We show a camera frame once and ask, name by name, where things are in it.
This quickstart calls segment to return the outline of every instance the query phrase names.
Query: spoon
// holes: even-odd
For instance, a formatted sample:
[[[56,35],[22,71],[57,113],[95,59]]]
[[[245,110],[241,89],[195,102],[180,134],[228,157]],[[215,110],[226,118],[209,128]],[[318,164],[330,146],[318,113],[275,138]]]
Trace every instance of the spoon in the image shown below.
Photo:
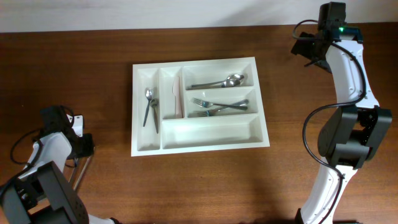
[[[204,83],[204,84],[193,84],[191,85],[191,88],[198,88],[198,87],[204,87],[204,86],[212,86],[215,84],[221,83],[221,87],[234,87],[237,85],[242,85],[245,79],[245,74],[243,73],[234,73],[230,74],[226,77],[225,80],[219,81],[219,82],[213,82],[213,83]]]
[[[153,95],[154,95],[154,91],[152,89],[147,88],[145,90],[145,97],[148,99],[148,105],[147,105],[147,109],[145,110],[144,124],[142,125],[142,127],[145,127],[145,123],[147,122],[148,112],[149,112],[149,103],[150,103]]]
[[[154,121],[155,121],[155,128],[156,128],[156,133],[159,134],[159,124],[157,122],[157,113],[156,113],[156,107],[159,104],[159,101],[157,99],[152,99],[150,101],[150,106],[152,107],[152,110],[154,112]]]

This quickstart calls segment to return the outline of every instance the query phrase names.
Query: fork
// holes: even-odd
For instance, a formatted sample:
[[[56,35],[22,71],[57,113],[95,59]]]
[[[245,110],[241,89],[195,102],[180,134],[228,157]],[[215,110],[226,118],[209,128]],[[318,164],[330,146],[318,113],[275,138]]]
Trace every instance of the fork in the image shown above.
[[[232,105],[236,105],[236,106],[244,106],[249,104],[249,100],[241,100],[239,102],[233,103]],[[205,117],[205,116],[214,116],[216,115],[217,112],[221,111],[221,110],[225,110],[228,109],[225,106],[216,108],[216,109],[212,109],[212,110],[206,110],[206,111],[197,111],[195,114],[197,117]]]
[[[228,108],[233,108],[233,109],[237,109],[237,110],[247,110],[247,106],[236,106],[236,105],[225,105],[225,104],[221,104],[221,103],[212,103],[209,101],[205,101],[205,100],[199,100],[194,98],[192,101],[194,104],[204,107],[204,108],[209,108],[211,106],[217,105],[217,106],[225,106]]]

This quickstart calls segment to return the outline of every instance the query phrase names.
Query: cutlery tray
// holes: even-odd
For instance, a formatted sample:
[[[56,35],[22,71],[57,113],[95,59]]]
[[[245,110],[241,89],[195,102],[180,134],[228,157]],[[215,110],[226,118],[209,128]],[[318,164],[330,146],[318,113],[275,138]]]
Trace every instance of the cutlery tray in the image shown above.
[[[192,84],[225,80],[232,73],[245,74],[240,86],[190,89]],[[177,78],[182,118],[175,115],[173,85]],[[132,80],[131,156],[269,146],[254,57],[133,65]],[[148,104],[146,88],[153,89],[159,100],[158,134],[152,108],[142,126]],[[223,104],[247,99],[249,104],[246,111],[226,109],[215,116],[198,117],[197,112],[219,106],[202,108],[192,103],[193,98]]]

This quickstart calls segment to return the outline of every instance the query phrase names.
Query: brown table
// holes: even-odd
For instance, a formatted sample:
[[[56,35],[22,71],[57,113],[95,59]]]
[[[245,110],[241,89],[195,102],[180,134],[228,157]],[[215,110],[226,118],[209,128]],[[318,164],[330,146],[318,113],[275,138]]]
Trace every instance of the brown table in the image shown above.
[[[374,95],[394,115],[375,158],[353,177],[335,220],[398,220],[398,24],[359,24]],[[290,53],[292,26],[0,34],[0,182],[22,169],[16,139],[42,122],[39,109],[67,105],[85,117],[96,154],[79,196],[90,214],[124,223],[251,223],[293,219],[319,165],[301,130],[336,101],[333,77]],[[256,57],[271,147],[130,157],[132,64]],[[333,110],[316,115],[316,147]],[[16,158],[26,160],[24,141]],[[6,223],[0,213],[0,223]]]

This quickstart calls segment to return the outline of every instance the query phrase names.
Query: white wall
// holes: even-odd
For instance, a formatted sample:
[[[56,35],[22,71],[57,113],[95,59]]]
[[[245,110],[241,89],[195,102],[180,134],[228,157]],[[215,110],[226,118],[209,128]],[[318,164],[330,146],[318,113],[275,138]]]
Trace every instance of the white wall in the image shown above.
[[[296,24],[325,0],[0,0],[0,32]],[[350,0],[347,22],[398,21],[398,0]]]

